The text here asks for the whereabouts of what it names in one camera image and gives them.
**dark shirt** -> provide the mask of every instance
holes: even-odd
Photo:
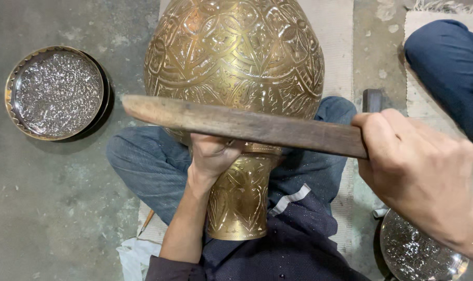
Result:
[[[329,236],[337,222],[315,195],[268,214],[267,235],[247,241],[209,239],[199,264],[152,256],[153,280],[368,280],[351,269]]]

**white plastic bag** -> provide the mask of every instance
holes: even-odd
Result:
[[[144,281],[150,264],[150,256],[158,257],[161,245],[131,238],[117,248],[124,281]]]

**engraved brass vase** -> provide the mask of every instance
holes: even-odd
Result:
[[[315,116],[323,77],[321,47],[296,0],[172,0],[145,58],[148,95],[295,118]],[[190,145],[187,132],[165,130]],[[248,143],[219,177],[208,203],[211,237],[266,235],[267,186],[280,154]]]

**man's right hand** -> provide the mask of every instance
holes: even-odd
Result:
[[[416,227],[473,259],[473,144],[452,139],[393,109],[356,115],[369,161],[359,173]]]

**blue trousers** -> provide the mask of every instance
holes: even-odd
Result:
[[[315,120],[349,124],[355,114],[347,99],[327,97]],[[304,183],[329,208],[339,190],[346,157],[294,149],[283,149],[283,154],[285,160],[270,175],[269,208],[282,196],[298,192]],[[126,186],[169,224],[183,196],[191,164],[188,148],[160,127],[128,127],[108,141],[107,157]]]
[[[473,33],[434,21],[408,37],[405,56],[433,98],[473,142]]]

